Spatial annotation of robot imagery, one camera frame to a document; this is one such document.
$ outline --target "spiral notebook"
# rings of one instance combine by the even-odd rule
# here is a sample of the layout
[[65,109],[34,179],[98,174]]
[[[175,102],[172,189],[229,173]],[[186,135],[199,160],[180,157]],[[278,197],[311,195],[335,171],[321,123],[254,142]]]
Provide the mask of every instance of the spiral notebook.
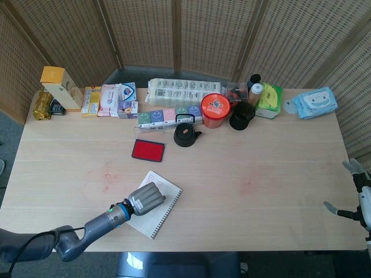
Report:
[[150,239],[155,239],[155,236],[161,229],[162,224],[175,206],[175,203],[178,201],[183,190],[153,171],[148,172],[139,188],[152,181],[156,184],[161,194],[166,196],[164,203],[142,216],[136,216],[133,214],[130,221],[127,223],[142,234],[148,236]]

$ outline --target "red canister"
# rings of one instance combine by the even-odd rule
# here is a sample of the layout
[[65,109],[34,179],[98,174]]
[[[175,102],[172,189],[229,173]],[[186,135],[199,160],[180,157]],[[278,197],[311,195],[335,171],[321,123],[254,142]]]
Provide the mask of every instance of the red canister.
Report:
[[215,129],[228,116],[230,109],[230,102],[222,94],[208,94],[201,101],[203,124]]

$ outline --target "cable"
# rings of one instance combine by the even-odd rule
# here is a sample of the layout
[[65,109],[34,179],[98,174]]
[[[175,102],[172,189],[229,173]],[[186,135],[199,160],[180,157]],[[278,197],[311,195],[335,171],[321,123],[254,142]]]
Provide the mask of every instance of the cable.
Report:
[[53,230],[53,231],[47,231],[47,232],[37,233],[36,235],[34,235],[33,237],[31,237],[29,240],[27,240],[26,243],[19,250],[19,252],[18,252],[17,256],[15,257],[15,259],[13,260],[12,265],[10,266],[8,272],[11,273],[13,271],[13,268],[16,265],[16,262],[18,261],[19,257],[22,255],[23,251],[27,248],[27,246],[34,239],[37,239],[38,237],[41,237],[41,236],[54,235],[54,237],[55,237],[55,239],[57,241],[57,239],[59,239],[59,233],[68,233],[68,232],[78,231],[78,230],[82,230],[82,229],[84,229],[84,227],[75,228],[75,229],[61,230],[61,231]]
[[243,268],[241,268],[241,271],[243,271],[246,274],[246,277],[249,278],[248,272],[246,270],[244,270]]

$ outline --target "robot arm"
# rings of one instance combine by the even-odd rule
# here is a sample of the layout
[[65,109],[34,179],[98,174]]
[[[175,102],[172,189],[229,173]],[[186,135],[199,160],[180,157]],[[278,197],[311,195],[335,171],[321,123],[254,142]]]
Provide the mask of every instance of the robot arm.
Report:
[[[32,240],[24,249],[18,261],[34,261],[47,258],[55,248],[62,261],[77,258],[94,241],[111,230],[129,221],[132,214],[145,213],[162,204],[165,197],[151,182],[131,193],[128,199],[111,205],[110,209],[90,220],[84,226],[84,236],[80,239],[71,226],[62,226],[50,235]],[[5,262],[13,262],[24,244],[36,234],[17,234],[0,229],[0,257]]]
[[359,206],[355,212],[348,210],[338,210],[329,202],[324,202],[326,208],[333,214],[359,221],[362,227],[368,232],[366,244],[371,258],[371,179],[370,175],[363,169],[357,160],[351,158],[343,162],[344,167],[353,176],[354,185],[358,192]]

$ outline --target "black container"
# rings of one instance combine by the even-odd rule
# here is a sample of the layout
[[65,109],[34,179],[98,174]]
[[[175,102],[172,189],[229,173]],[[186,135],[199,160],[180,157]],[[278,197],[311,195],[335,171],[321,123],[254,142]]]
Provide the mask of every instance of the black container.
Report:
[[254,107],[244,101],[239,102],[230,117],[230,125],[235,130],[244,130],[255,117]]
[[260,83],[261,77],[259,74],[253,74],[248,80],[248,92],[255,83]]
[[197,137],[202,134],[201,131],[195,131],[194,123],[195,116],[193,114],[177,114],[175,116],[175,122],[177,122],[178,116],[192,116],[193,124],[191,123],[181,123],[177,125],[174,132],[174,141],[177,145],[181,147],[189,147],[194,144]]

